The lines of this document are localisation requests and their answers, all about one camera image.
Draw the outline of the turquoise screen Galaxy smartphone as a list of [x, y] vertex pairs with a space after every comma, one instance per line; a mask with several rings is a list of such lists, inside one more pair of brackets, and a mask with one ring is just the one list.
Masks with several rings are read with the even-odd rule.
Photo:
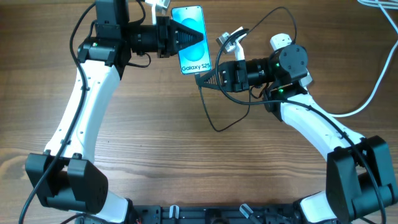
[[189, 75], [210, 71], [212, 66], [202, 7], [175, 7], [171, 15], [175, 22], [187, 27], [177, 33], [177, 43], [183, 47], [178, 53], [181, 73]]

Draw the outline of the white power strip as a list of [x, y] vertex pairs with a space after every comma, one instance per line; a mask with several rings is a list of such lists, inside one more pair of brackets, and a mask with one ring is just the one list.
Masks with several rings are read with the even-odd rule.
[[[290, 36], [288, 34], [285, 34], [285, 33], [276, 34], [270, 39], [270, 45], [273, 50], [281, 49], [282, 47], [285, 47], [291, 43], [292, 43], [292, 39], [290, 38]], [[313, 78], [312, 78], [311, 74], [309, 73], [309, 71], [307, 71], [307, 76], [302, 78], [299, 81], [299, 83], [302, 87], [307, 89], [307, 87], [309, 86], [309, 84], [311, 84], [312, 81], [313, 81]]]

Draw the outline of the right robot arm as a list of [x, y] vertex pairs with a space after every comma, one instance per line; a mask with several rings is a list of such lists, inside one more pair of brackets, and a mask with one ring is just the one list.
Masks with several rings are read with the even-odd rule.
[[302, 134], [326, 160], [326, 188], [301, 199], [304, 223], [365, 219], [397, 203], [397, 182], [389, 146], [379, 136], [366, 138], [321, 109], [301, 85], [308, 74], [307, 51], [288, 45], [270, 57], [224, 62], [203, 76], [199, 88], [225, 96], [265, 85], [261, 103], [281, 122]]

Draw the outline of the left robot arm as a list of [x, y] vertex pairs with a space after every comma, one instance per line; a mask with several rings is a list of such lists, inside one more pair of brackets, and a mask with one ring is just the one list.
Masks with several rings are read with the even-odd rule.
[[60, 124], [44, 151], [31, 153], [25, 171], [31, 198], [43, 207], [101, 223], [140, 223], [132, 201], [111, 192], [95, 166], [100, 126], [132, 54], [167, 58], [201, 42], [201, 32], [167, 16], [152, 24], [130, 21], [127, 1], [95, 1], [96, 19], [79, 48], [71, 49], [76, 81]]

